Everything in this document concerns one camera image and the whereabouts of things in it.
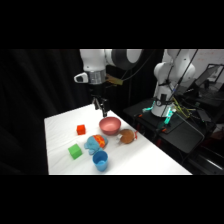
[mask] white tabletop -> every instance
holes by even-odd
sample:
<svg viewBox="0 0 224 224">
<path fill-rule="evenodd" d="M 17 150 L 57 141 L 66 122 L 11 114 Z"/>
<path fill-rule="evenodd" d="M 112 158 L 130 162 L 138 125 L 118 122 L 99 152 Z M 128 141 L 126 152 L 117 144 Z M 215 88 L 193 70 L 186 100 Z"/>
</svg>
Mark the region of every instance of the white tabletop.
<svg viewBox="0 0 224 224">
<path fill-rule="evenodd" d="M 113 112 L 109 117 L 118 117 Z M 157 146 L 138 133 L 138 140 L 129 145 L 119 144 L 115 136 L 107 136 L 108 168 L 99 172 L 92 162 L 92 156 L 85 150 L 84 143 L 96 134 L 103 134 L 99 128 L 102 112 L 94 105 L 82 107 L 45 119 L 45 132 L 50 175 L 191 175 Z M 132 129 L 121 118 L 121 130 Z M 86 135 L 78 136 L 77 125 L 85 124 Z M 83 155 L 73 160 L 68 148 L 78 144 Z"/>
</svg>

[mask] black curtain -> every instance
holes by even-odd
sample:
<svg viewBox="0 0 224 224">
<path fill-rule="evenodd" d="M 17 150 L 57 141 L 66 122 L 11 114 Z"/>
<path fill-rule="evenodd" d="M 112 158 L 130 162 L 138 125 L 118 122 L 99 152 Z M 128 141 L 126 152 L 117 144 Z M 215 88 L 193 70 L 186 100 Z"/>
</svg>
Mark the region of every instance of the black curtain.
<svg viewBox="0 0 224 224">
<path fill-rule="evenodd" d="M 151 52 L 144 51 L 133 73 Z M 124 108 L 153 96 L 163 52 L 123 86 L 107 88 L 111 109 L 122 118 Z M 48 174 L 44 119 L 90 104 L 88 85 L 74 82 L 81 72 L 78 49 L 0 50 L 0 174 Z M 124 74 L 111 66 L 107 72 Z"/>
</svg>

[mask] pink bowl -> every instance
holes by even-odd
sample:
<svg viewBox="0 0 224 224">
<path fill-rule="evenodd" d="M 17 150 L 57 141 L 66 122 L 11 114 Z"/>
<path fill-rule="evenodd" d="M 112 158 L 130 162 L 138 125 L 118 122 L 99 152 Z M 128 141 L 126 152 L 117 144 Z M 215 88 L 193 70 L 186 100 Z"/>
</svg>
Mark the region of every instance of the pink bowl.
<svg viewBox="0 0 224 224">
<path fill-rule="evenodd" d="M 121 121 L 116 117 L 106 117 L 99 125 L 105 135 L 115 135 L 121 127 Z"/>
</svg>

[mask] blue cup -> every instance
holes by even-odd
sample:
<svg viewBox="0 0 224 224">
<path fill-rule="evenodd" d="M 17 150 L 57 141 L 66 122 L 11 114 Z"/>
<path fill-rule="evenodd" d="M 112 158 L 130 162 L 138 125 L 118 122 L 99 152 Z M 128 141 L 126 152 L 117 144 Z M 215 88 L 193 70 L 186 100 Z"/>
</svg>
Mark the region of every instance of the blue cup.
<svg viewBox="0 0 224 224">
<path fill-rule="evenodd" d="M 108 155 L 104 151 L 99 151 L 93 156 L 93 162 L 96 166 L 96 168 L 103 172 L 107 169 L 108 165 Z"/>
</svg>

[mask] orange cube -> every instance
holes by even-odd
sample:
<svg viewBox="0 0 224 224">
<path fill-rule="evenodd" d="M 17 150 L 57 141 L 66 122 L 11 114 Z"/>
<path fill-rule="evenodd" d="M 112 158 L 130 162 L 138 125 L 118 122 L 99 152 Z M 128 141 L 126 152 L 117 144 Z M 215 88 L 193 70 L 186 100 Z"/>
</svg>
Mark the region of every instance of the orange cube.
<svg viewBox="0 0 224 224">
<path fill-rule="evenodd" d="M 78 133 L 78 135 L 85 135 L 86 134 L 85 125 L 78 125 L 77 126 L 77 133 Z"/>
</svg>

